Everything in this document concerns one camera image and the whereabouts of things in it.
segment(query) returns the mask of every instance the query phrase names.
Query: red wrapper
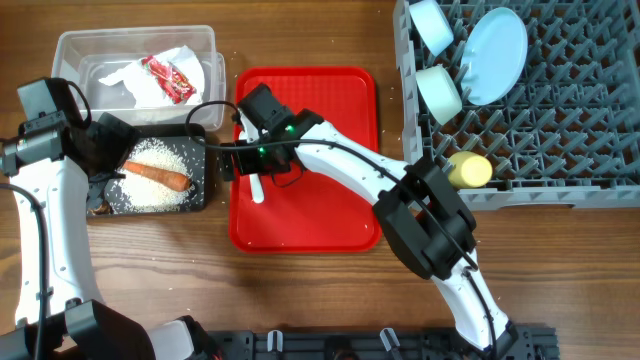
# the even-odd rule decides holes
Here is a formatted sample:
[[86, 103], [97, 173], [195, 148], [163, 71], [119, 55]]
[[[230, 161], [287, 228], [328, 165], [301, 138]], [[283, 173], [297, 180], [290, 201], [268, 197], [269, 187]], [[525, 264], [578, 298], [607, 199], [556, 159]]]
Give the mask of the red wrapper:
[[156, 79], [174, 104], [186, 101], [196, 92], [184, 74], [175, 66], [161, 64], [153, 55], [142, 59], [142, 66]]

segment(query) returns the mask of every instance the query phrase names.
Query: white plate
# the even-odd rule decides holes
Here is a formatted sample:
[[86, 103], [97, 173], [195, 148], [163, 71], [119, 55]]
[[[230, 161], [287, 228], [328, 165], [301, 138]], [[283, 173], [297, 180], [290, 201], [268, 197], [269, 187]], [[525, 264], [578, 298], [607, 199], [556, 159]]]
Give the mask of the white plate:
[[527, 30], [513, 11], [497, 8], [473, 28], [460, 67], [469, 64], [462, 91], [471, 88], [469, 102], [486, 105], [505, 96], [522, 73], [527, 57]]

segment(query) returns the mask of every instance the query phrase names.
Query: red tray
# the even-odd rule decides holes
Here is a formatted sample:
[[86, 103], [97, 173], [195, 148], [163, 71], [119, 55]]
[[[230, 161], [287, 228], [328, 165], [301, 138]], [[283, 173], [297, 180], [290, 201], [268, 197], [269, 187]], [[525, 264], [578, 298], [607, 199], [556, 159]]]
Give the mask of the red tray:
[[[267, 84], [294, 113], [312, 110], [342, 134], [378, 151], [375, 82], [357, 67], [253, 68], [238, 77], [236, 102], [258, 84]], [[236, 126], [237, 139], [240, 127]], [[295, 179], [300, 169], [278, 175], [278, 185]], [[249, 253], [360, 252], [380, 239], [371, 205], [324, 175], [305, 171], [281, 188], [261, 177], [265, 200], [251, 200], [249, 177], [231, 185], [229, 236]]]

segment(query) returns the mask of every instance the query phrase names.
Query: clear plastic container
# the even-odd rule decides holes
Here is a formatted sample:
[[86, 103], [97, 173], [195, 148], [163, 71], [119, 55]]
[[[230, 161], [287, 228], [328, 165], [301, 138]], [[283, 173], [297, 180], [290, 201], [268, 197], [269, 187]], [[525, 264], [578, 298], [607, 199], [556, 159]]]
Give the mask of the clear plastic container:
[[[94, 119], [109, 112], [131, 125], [183, 123], [193, 105], [135, 109], [135, 99], [123, 83], [106, 86], [98, 79], [132, 61], [184, 45], [193, 50], [204, 70], [206, 88], [202, 100], [224, 100], [224, 58], [216, 52], [213, 29], [205, 25], [65, 32], [58, 40], [51, 76], [78, 84]], [[76, 102], [86, 113], [78, 95]], [[223, 111], [223, 106], [205, 107], [191, 122], [208, 131], [217, 130], [222, 125]]]

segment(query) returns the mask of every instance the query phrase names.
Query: yellow object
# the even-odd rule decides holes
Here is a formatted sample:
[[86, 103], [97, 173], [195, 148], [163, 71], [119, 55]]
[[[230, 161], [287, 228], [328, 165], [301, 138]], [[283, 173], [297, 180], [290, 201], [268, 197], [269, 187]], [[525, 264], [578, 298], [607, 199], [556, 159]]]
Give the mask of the yellow object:
[[491, 163], [478, 154], [460, 151], [450, 157], [449, 162], [454, 166], [449, 173], [449, 182], [458, 189], [477, 188], [491, 180]]

